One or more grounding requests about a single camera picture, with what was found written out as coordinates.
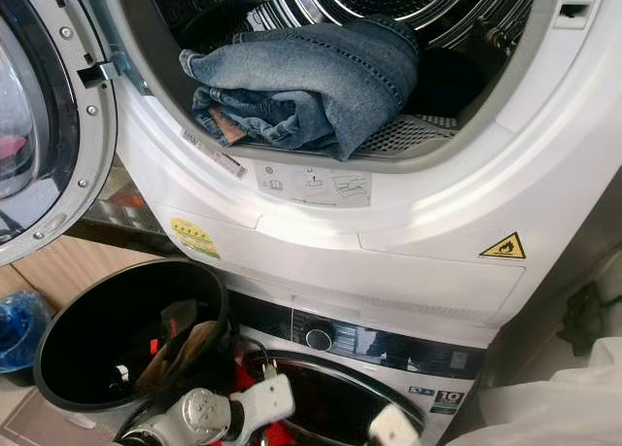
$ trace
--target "washing machine control panel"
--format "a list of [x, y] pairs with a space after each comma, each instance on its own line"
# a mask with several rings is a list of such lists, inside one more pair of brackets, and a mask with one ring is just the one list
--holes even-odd
[[317, 351], [329, 351], [334, 342], [334, 329], [330, 322], [322, 320], [312, 321], [304, 329], [304, 342], [311, 349]]
[[396, 334], [231, 292], [240, 324], [317, 351], [434, 376], [474, 380], [485, 351]]

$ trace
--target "white cloth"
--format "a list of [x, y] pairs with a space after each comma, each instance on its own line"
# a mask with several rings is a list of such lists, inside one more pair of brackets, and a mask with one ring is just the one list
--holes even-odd
[[488, 427], [447, 446], [622, 445], [622, 337], [599, 339], [586, 368], [481, 394]]

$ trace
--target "flammable warning symbol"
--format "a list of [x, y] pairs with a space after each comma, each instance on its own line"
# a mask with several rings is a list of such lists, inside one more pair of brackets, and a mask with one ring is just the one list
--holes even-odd
[[492, 247], [479, 254], [481, 257], [497, 258], [526, 258], [525, 249], [518, 238], [518, 232], [514, 232], [497, 242]]

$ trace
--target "yellow warning label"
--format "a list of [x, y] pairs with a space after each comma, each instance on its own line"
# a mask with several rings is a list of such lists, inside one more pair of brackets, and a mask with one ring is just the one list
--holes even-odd
[[187, 247], [210, 257], [221, 257], [212, 238], [195, 223], [181, 218], [173, 218], [171, 227], [175, 236]]
[[508, 235], [491, 248], [479, 254], [481, 257], [526, 258], [525, 249], [518, 238], [518, 232]]

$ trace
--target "denim jeans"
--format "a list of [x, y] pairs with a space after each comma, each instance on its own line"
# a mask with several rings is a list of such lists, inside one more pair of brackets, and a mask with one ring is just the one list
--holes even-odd
[[405, 105], [419, 46], [408, 25], [374, 16], [240, 33], [180, 61], [205, 84], [192, 110], [221, 144], [246, 138], [344, 160]]

